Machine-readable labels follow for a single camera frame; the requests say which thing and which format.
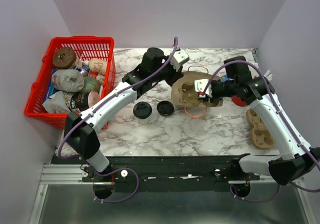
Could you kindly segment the paper takeout bag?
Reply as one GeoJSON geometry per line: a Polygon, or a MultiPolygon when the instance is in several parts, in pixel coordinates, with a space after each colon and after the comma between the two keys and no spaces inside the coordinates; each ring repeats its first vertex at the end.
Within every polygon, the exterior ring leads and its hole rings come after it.
{"type": "MultiPolygon", "coordinates": [[[[171,102],[174,106],[176,107],[184,107],[180,101],[179,101],[179,96],[180,96],[180,91],[179,88],[182,86],[183,83],[188,82],[194,84],[194,80],[199,80],[199,79],[209,79],[211,75],[209,74],[209,70],[204,67],[204,66],[189,66],[186,71],[182,71],[184,76],[177,80],[173,86],[171,87],[171,102]]],[[[204,115],[207,111],[208,108],[213,108],[213,107],[221,107],[222,105],[205,105],[205,111],[203,114],[204,115]]]]}

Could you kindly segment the black coffee cup lid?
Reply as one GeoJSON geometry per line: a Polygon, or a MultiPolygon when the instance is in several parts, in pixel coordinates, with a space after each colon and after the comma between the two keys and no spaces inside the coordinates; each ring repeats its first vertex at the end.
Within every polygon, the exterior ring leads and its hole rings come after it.
{"type": "Polygon", "coordinates": [[[152,107],[145,101],[138,102],[133,108],[133,114],[138,119],[147,119],[152,114],[152,107]]]}

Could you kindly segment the white paper coffee cup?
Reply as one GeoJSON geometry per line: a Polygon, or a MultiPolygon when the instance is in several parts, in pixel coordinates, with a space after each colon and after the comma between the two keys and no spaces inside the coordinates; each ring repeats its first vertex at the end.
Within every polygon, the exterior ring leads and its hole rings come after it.
{"type": "Polygon", "coordinates": [[[138,118],[138,122],[142,125],[149,124],[151,122],[151,116],[143,119],[138,118]]]}

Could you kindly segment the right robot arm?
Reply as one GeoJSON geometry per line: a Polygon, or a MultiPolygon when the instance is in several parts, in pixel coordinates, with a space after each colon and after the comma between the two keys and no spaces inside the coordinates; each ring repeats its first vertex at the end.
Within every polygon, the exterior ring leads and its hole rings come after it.
{"type": "Polygon", "coordinates": [[[196,86],[198,95],[207,101],[239,97],[260,117],[279,150],[275,157],[244,155],[230,167],[230,174],[240,180],[248,173],[271,176],[278,184],[287,185],[319,167],[319,148],[313,148],[294,127],[282,108],[278,96],[261,71],[244,57],[228,59],[216,72],[225,69],[228,80],[213,78],[196,86]]]}

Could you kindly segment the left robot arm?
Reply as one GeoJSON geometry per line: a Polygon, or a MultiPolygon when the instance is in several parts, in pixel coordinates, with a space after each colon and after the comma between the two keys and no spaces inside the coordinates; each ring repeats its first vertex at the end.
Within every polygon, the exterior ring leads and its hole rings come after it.
{"type": "Polygon", "coordinates": [[[108,180],[111,174],[110,161],[101,152],[97,136],[102,127],[157,83],[165,81],[172,86],[183,76],[183,64],[189,59],[188,53],[178,47],[169,56],[159,48],[148,48],[141,63],[126,73],[107,96],[80,114],[70,113],[67,116],[61,144],[67,143],[90,164],[99,181],[108,180]]]}

